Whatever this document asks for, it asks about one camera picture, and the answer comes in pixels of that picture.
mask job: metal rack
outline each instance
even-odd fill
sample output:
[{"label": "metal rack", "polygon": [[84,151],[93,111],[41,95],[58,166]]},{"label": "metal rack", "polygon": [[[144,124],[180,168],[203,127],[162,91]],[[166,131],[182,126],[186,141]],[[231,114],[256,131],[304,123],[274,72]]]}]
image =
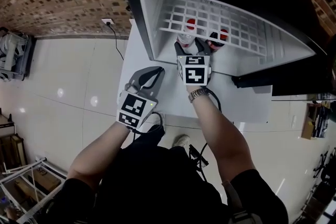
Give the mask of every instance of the metal rack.
[{"label": "metal rack", "polygon": [[[41,190],[39,190],[36,187],[33,170],[39,168],[45,169],[47,172],[51,173],[53,176],[55,176],[61,181],[61,184],[48,195],[44,194]],[[31,172],[33,179],[32,183],[29,180],[27,180],[27,178],[24,176],[27,172]],[[10,201],[12,206],[15,207],[17,211],[21,212],[21,217],[16,221],[19,224],[23,224],[26,222],[37,223],[35,219],[36,213],[38,213],[43,208],[43,206],[47,202],[49,202],[56,195],[56,193],[58,193],[61,190],[67,177],[66,173],[60,171],[59,169],[54,167],[51,163],[47,162],[46,158],[41,159],[37,158],[37,161],[35,163],[19,168],[6,170],[4,173],[2,173],[2,175],[6,177],[0,180],[0,188],[2,189],[2,191],[4,192],[7,199]],[[30,210],[26,210],[5,187],[6,183],[15,180],[16,178],[21,178],[26,184],[28,184],[35,191],[37,204]],[[8,219],[5,216],[0,215],[0,219],[8,222]]]},{"label": "metal rack", "polygon": [[[195,25],[187,23],[195,19]],[[208,0],[164,0],[160,30],[185,33],[185,26],[196,27],[189,35],[224,43],[254,55],[267,56],[265,22],[235,8]],[[221,40],[221,30],[227,31]],[[218,38],[210,37],[217,33]]]},{"label": "metal rack", "polygon": [[1,30],[5,29],[6,34],[3,37],[0,37],[0,42],[5,42],[5,39],[9,40],[11,37],[16,38],[25,43],[23,49],[23,55],[20,57],[15,57],[16,44],[14,42],[8,43],[8,51],[6,54],[6,61],[3,68],[0,68],[0,73],[5,73],[8,77],[24,80],[25,77],[29,74],[30,61],[32,58],[32,53],[35,46],[35,40],[32,36],[27,36],[24,34],[16,34],[8,31],[6,28],[2,27]]}]

